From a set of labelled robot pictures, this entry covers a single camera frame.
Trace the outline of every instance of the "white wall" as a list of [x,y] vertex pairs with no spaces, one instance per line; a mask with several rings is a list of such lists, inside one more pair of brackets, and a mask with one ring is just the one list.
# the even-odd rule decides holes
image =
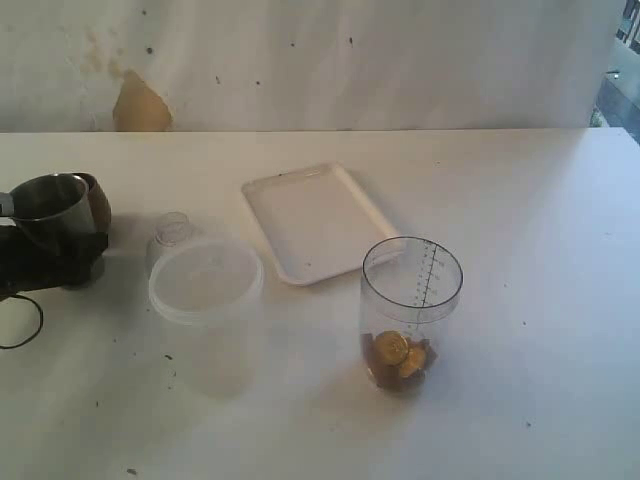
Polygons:
[[175,130],[584,126],[622,4],[3,0],[0,131],[111,130],[126,68]]

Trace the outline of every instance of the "black cable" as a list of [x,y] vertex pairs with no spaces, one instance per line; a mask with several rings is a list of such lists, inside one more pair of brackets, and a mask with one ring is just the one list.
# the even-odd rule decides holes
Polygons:
[[42,330],[42,326],[44,325],[44,312],[42,311],[42,307],[40,307],[40,305],[38,305],[38,303],[35,300],[32,300],[29,297],[25,297],[22,295],[11,295],[10,298],[16,298],[18,300],[26,300],[27,302],[33,303],[38,309],[38,314],[40,315],[40,325],[38,325],[38,329],[35,331],[35,333],[31,335],[29,338],[27,338],[26,340],[20,343],[16,343],[15,345],[8,345],[8,346],[0,345],[0,350],[12,350],[14,348],[18,348],[18,347],[22,347],[23,345],[26,345],[27,343],[29,343],[31,340],[33,340],[38,336],[38,334]]

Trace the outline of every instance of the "white tabletop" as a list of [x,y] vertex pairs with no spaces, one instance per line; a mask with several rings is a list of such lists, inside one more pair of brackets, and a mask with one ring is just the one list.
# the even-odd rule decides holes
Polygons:
[[[640,150],[621,129],[0,135],[0,158],[0,190],[88,171],[114,212],[104,276],[34,293],[42,334],[0,353],[3,479],[640,477]],[[281,283],[241,201],[330,161],[464,269],[418,398],[365,375],[359,274]],[[164,357],[142,255],[170,210],[262,255],[241,389],[204,395]]]

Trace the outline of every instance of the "white plastic tray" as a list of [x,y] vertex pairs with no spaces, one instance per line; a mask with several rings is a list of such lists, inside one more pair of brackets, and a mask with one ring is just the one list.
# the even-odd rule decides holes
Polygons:
[[280,278],[310,285],[362,265],[367,251],[398,232],[351,175],[323,164],[246,183],[242,193]]

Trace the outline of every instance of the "plastic container lid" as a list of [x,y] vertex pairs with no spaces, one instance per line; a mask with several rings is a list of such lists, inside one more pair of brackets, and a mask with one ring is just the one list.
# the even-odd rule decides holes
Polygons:
[[149,299],[169,321],[215,326],[242,314],[260,295],[258,254],[238,241],[198,237],[163,255],[149,278]]

